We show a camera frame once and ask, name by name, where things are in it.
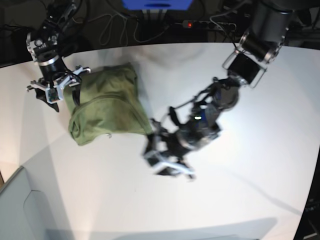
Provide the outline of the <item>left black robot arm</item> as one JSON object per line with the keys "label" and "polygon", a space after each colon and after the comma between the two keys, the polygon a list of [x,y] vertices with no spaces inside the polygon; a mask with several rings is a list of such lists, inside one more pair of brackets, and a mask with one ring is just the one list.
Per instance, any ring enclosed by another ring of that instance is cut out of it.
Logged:
{"label": "left black robot arm", "polygon": [[219,137],[218,118],[236,106],[242,87],[257,86],[284,44],[294,12],[292,6],[260,0],[251,25],[222,65],[226,77],[214,77],[210,85],[187,102],[190,105],[187,121],[179,120],[178,108],[173,106],[168,108],[165,118],[175,125],[174,132],[164,128],[162,121],[152,120],[154,131],[148,136],[143,157],[156,175],[195,177],[186,155]]}

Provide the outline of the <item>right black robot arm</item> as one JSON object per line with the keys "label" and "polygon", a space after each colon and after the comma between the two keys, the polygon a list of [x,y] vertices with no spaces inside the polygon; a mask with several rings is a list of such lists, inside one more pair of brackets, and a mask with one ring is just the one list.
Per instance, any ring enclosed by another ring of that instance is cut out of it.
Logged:
{"label": "right black robot arm", "polygon": [[26,90],[35,91],[36,99],[56,112],[60,111],[58,103],[63,101],[67,87],[72,89],[74,102],[80,103],[81,76],[91,72],[81,65],[70,70],[64,62],[77,48],[73,41],[78,32],[67,36],[66,31],[79,8],[74,0],[53,0],[40,27],[26,36],[26,49],[41,72],[41,77],[32,80]]}

